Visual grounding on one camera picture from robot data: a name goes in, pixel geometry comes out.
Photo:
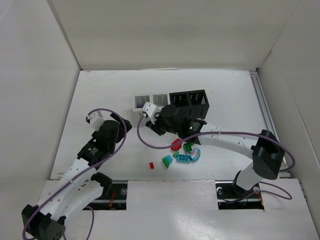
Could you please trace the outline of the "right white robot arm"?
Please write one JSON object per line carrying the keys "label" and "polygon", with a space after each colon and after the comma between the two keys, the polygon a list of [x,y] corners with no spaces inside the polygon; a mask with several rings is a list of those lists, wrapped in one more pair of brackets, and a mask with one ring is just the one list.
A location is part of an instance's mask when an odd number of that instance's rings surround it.
{"label": "right white robot arm", "polygon": [[268,130],[262,130],[259,134],[224,131],[206,122],[208,111],[196,106],[169,104],[158,108],[147,102],[142,112],[149,119],[146,126],[159,136],[172,133],[189,143],[219,147],[251,159],[251,163],[240,170],[233,180],[236,190],[249,191],[264,179],[278,178],[285,152]]}

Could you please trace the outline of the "small red lego brick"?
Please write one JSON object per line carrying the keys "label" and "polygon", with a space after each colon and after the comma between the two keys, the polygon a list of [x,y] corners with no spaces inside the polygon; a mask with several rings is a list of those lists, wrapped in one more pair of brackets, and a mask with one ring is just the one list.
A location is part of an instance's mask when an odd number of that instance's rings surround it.
{"label": "small red lego brick", "polygon": [[149,163],[149,166],[150,166],[150,168],[151,168],[152,170],[155,168],[153,162],[150,162],[150,163]]}

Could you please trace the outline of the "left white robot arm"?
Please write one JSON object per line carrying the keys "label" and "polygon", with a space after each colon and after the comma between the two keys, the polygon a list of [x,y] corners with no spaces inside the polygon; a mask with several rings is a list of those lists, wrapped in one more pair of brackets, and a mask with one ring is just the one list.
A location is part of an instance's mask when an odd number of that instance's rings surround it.
{"label": "left white robot arm", "polygon": [[101,196],[108,196],[113,180],[98,171],[123,145],[131,123],[114,111],[110,119],[99,110],[91,111],[86,122],[94,129],[91,139],[77,153],[56,187],[36,205],[26,205],[21,212],[23,239],[59,240],[65,235],[66,222]]}

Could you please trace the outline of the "red rounded lego brick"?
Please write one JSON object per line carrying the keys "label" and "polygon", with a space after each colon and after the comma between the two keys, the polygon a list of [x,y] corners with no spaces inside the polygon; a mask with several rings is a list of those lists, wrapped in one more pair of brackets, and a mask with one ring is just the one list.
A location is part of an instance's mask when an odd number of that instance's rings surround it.
{"label": "red rounded lego brick", "polygon": [[174,152],[177,152],[181,149],[182,147],[182,140],[180,138],[175,139],[172,143],[171,143],[171,150]]}

